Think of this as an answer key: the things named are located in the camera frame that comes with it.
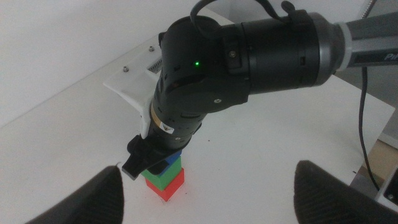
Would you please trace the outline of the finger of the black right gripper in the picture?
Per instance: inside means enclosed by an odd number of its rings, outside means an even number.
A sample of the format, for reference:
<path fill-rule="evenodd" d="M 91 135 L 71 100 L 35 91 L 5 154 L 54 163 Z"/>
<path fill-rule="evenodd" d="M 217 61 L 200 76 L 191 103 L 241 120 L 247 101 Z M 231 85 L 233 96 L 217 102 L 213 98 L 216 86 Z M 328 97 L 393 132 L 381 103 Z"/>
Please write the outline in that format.
<path fill-rule="evenodd" d="M 162 160 L 161 162 L 148 168 L 148 171 L 153 175 L 160 175 L 166 168 L 169 167 L 169 165 L 170 164 L 166 160 Z"/>
<path fill-rule="evenodd" d="M 146 168 L 142 163 L 147 155 L 147 145 L 141 135 L 135 136 L 128 144 L 127 151 L 129 157 L 122 165 L 122 171 L 132 180 L 136 180 L 141 172 Z"/>

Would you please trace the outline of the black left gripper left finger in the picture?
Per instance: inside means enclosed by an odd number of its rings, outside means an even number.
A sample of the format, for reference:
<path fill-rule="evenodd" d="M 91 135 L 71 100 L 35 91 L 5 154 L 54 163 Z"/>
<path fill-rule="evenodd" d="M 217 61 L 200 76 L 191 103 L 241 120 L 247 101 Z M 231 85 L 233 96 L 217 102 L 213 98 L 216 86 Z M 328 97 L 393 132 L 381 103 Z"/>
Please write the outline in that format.
<path fill-rule="evenodd" d="M 123 217 L 121 172 L 116 166 L 108 166 L 29 223 L 122 223 Z"/>

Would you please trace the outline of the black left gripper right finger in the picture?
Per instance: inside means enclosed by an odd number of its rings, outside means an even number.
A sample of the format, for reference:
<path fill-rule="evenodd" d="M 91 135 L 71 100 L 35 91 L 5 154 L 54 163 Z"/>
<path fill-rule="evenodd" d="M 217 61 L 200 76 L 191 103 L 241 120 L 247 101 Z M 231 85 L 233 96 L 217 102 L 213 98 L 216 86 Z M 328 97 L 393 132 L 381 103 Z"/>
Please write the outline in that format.
<path fill-rule="evenodd" d="M 397 212 L 308 160 L 295 168 L 294 210 L 299 223 L 397 223 Z"/>

